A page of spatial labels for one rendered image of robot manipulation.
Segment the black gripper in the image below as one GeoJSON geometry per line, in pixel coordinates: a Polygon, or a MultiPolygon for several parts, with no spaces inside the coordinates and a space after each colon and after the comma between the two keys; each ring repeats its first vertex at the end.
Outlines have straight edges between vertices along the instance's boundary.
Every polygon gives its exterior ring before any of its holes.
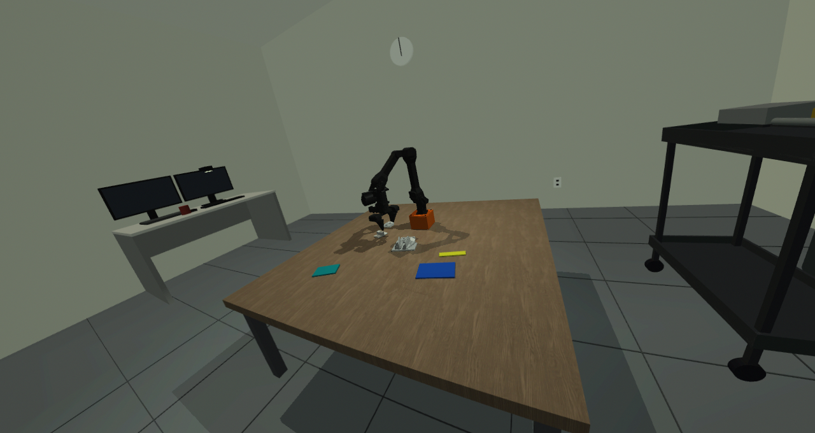
{"type": "Polygon", "coordinates": [[[378,213],[373,213],[369,216],[369,221],[377,222],[381,230],[384,230],[384,221],[382,216],[385,215],[385,213],[388,213],[390,221],[395,222],[396,214],[400,210],[399,206],[389,206],[389,203],[390,201],[388,200],[376,203],[376,206],[378,206],[378,213]]]}

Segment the teal rectangular plate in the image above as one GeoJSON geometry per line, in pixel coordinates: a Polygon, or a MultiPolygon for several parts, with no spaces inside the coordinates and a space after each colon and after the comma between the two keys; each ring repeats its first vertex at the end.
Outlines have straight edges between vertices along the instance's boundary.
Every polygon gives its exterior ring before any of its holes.
{"type": "Polygon", "coordinates": [[[335,274],[339,266],[340,264],[318,267],[315,273],[313,274],[312,278],[317,276],[324,276],[324,274],[335,274]]]}

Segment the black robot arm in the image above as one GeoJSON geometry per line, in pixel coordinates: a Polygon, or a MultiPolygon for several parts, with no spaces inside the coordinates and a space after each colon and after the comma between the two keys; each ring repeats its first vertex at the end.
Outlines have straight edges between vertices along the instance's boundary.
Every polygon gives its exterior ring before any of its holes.
{"type": "Polygon", "coordinates": [[[424,192],[419,186],[418,181],[418,174],[416,171],[416,149],[415,148],[404,148],[402,150],[393,150],[389,159],[385,161],[385,165],[379,173],[376,174],[371,179],[371,186],[369,187],[368,192],[363,192],[361,196],[361,201],[363,202],[363,206],[370,206],[370,204],[374,204],[376,201],[383,202],[387,200],[385,191],[389,191],[388,187],[385,187],[386,182],[388,181],[388,176],[391,172],[391,169],[395,167],[396,162],[398,161],[399,157],[404,158],[404,161],[407,165],[407,170],[409,174],[409,179],[411,183],[411,191],[409,191],[409,198],[416,203],[417,207],[417,215],[421,215],[422,213],[427,213],[428,210],[426,209],[426,203],[429,203],[429,200],[424,196],[424,192]],[[375,188],[376,187],[376,188],[375,188]]]}

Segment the blue flat rectangular plate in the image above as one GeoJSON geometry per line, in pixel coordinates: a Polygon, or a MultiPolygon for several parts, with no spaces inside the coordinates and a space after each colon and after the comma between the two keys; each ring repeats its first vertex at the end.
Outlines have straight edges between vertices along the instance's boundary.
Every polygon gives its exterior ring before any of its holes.
{"type": "Polygon", "coordinates": [[[456,262],[420,264],[416,278],[456,278],[456,262]]]}

